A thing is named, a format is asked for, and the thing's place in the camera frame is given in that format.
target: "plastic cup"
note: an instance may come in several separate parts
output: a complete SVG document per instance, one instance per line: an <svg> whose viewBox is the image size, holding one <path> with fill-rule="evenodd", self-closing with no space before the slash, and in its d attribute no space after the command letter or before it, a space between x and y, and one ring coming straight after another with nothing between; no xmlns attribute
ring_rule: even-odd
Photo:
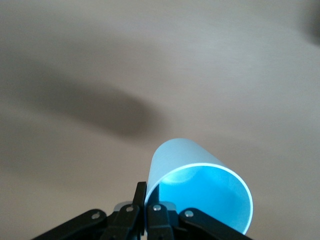
<svg viewBox="0 0 320 240"><path fill-rule="evenodd" d="M175 204L178 214L197 208L229 227L245 234L253 216L253 199L242 178L192 140L175 138L154 153L145 205Z"/></svg>

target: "plain gray background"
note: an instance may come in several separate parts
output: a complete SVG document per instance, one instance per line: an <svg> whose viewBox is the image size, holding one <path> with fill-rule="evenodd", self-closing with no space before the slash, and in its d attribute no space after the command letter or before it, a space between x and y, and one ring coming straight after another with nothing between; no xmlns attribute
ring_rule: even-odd
<svg viewBox="0 0 320 240"><path fill-rule="evenodd" d="M1 1L0 236L28 240L196 141L249 186L255 240L320 228L320 4Z"/></svg>

